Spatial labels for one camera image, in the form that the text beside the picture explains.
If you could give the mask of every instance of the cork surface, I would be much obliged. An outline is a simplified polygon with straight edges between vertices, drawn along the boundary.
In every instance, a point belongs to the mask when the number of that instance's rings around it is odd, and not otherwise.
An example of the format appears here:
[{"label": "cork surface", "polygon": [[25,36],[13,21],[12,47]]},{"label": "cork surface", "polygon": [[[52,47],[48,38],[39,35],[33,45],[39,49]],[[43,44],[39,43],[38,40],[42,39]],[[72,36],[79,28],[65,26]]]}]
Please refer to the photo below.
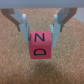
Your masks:
[{"label": "cork surface", "polygon": [[[50,30],[58,9],[20,9],[30,30]],[[23,36],[0,12],[0,84],[84,84],[84,24],[71,18],[52,58],[31,60]]]}]

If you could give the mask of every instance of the red block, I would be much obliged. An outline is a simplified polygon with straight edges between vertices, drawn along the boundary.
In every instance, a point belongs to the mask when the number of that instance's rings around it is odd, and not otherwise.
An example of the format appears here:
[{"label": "red block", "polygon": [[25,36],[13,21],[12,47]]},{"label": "red block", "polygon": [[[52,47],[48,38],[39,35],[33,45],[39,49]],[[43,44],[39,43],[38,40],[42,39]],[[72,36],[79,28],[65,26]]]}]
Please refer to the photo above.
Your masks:
[{"label": "red block", "polygon": [[29,52],[31,59],[50,59],[50,31],[31,31],[29,40]]}]

